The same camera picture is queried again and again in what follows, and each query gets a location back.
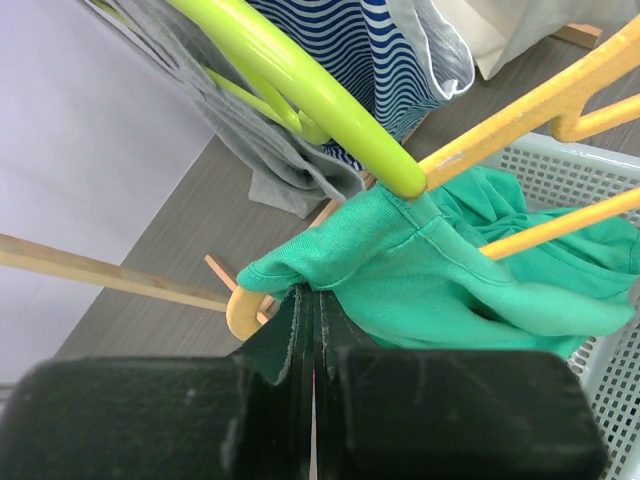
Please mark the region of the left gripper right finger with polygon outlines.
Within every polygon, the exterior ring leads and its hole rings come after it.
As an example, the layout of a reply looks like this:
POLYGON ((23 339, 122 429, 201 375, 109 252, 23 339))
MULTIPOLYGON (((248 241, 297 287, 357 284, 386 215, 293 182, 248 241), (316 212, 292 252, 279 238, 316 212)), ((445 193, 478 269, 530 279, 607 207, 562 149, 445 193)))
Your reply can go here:
POLYGON ((321 479, 595 479, 608 455, 577 377, 534 350, 378 346, 313 297, 321 479))

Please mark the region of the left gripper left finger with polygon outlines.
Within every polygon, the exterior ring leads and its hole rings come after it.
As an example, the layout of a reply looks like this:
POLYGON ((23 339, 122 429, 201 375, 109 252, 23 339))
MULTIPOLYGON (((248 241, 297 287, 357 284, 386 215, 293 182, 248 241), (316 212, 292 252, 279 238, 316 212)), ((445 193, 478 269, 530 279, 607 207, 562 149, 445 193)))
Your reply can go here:
POLYGON ((86 357, 26 374, 1 416, 5 479, 305 479, 314 300, 293 288, 223 357, 86 357))

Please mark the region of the green tank top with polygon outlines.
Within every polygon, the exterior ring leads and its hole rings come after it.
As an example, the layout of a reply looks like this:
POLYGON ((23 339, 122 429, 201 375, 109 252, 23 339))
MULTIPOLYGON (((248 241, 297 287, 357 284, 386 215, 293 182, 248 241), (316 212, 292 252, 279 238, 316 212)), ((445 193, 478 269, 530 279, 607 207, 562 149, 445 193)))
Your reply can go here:
POLYGON ((635 314, 639 232, 613 217, 500 261, 485 244, 559 218, 518 180, 475 167, 414 200, 376 185, 252 262, 238 284, 283 299, 330 291, 386 347, 533 349, 560 357, 635 314))

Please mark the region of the yellow hanger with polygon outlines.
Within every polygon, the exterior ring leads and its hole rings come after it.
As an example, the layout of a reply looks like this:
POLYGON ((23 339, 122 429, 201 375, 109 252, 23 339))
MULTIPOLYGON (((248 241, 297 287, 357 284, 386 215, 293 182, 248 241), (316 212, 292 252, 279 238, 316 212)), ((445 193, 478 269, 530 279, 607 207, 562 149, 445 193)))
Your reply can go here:
MULTIPOLYGON (((546 122, 556 140, 575 142, 637 119, 638 95, 586 115, 582 111, 596 92, 638 66, 639 19, 634 18, 579 61, 421 160, 427 186, 442 185, 546 122)), ((635 188, 493 242, 481 252, 500 260, 638 207, 635 188)))

